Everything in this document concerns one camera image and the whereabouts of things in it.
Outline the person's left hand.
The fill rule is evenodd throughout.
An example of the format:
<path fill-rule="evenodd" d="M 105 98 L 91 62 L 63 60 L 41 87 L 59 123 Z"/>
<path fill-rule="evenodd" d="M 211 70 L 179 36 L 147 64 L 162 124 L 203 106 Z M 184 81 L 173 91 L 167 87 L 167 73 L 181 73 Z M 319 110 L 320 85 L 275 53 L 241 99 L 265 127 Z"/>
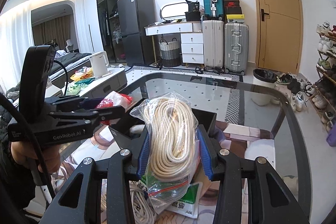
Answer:
<path fill-rule="evenodd" d="M 54 145 L 43 150 L 43 157 L 48 173 L 54 173 L 60 168 L 59 150 L 60 145 Z M 11 154 L 16 163 L 24 165 L 25 167 L 28 167 L 28 159 L 38 159 L 33 145 L 22 141 L 11 143 Z"/>

